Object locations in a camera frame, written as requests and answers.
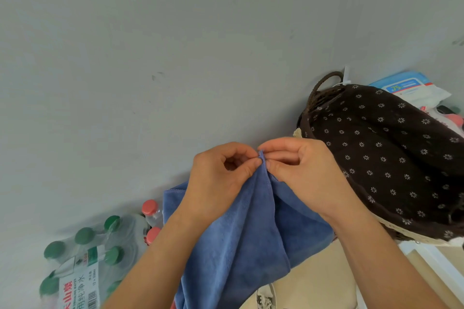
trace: gray wall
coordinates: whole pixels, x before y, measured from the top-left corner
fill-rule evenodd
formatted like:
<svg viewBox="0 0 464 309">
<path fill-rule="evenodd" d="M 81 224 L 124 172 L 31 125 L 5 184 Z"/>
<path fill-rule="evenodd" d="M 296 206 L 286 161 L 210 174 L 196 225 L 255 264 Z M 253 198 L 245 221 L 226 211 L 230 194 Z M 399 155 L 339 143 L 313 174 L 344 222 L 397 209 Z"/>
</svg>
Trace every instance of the gray wall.
<svg viewBox="0 0 464 309">
<path fill-rule="evenodd" d="M 0 0 L 0 306 L 38 305 L 51 240 L 139 208 L 206 148 L 290 134 L 324 72 L 365 84 L 451 47 L 463 15 L 464 0 Z"/>
</svg>

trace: pink bottle cap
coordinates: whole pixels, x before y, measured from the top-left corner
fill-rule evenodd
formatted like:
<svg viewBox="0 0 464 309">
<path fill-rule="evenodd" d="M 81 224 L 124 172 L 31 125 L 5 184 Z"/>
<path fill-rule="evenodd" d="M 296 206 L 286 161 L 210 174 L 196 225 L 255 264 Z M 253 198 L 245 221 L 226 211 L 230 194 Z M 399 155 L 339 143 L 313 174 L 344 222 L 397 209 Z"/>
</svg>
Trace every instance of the pink bottle cap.
<svg viewBox="0 0 464 309">
<path fill-rule="evenodd" d="M 142 205 L 142 212 L 146 216 L 152 216 L 155 212 L 158 211 L 158 203 L 153 199 L 148 199 Z"/>
<path fill-rule="evenodd" d="M 158 236 L 161 229 L 159 227 L 154 227 L 147 233 L 147 244 L 150 245 L 153 243 L 154 239 Z"/>
</svg>

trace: shoelace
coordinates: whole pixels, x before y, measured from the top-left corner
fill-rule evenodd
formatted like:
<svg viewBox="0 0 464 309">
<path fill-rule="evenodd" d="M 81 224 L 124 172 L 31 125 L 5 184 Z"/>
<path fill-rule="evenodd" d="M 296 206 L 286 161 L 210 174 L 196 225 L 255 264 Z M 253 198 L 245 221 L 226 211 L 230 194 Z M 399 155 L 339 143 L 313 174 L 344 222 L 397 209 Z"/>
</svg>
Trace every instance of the shoelace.
<svg viewBox="0 0 464 309">
<path fill-rule="evenodd" d="M 259 309 L 273 309 L 272 301 L 270 298 L 265 297 L 262 294 L 258 294 L 258 296 L 261 299 L 261 304 L 259 304 Z"/>
</svg>

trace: left hand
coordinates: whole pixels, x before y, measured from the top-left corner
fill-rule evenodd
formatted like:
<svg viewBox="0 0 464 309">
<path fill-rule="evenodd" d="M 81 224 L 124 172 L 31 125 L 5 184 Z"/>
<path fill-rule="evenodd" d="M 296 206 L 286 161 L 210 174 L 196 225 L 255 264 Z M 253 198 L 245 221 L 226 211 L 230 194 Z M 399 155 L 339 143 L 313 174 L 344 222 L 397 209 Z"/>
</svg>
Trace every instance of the left hand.
<svg viewBox="0 0 464 309">
<path fill-rule="evenodd" d="M 227 211 L 261 163 L 255 149 L 237 142 L 218 145 L 195 155 L 179 209 L 207 228 Z"/>
</svg>

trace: towel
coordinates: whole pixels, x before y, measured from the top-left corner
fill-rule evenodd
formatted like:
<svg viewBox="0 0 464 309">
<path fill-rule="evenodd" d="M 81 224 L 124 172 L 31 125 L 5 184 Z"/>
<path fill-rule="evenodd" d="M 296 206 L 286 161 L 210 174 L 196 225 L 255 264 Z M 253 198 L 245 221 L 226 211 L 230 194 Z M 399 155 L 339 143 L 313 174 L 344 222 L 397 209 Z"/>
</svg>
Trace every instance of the towel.
<svg viewBox="0 0 464 309">
<path fill-rule="evenodd" d="M 187 185 L 164 192 L 164 223 Z M 238 309 L 259 287 L 282 278 L 333 238 L 330 225 L 262 164 L 195 245 L 175 295 L 176 306 Z"/>
</svg>

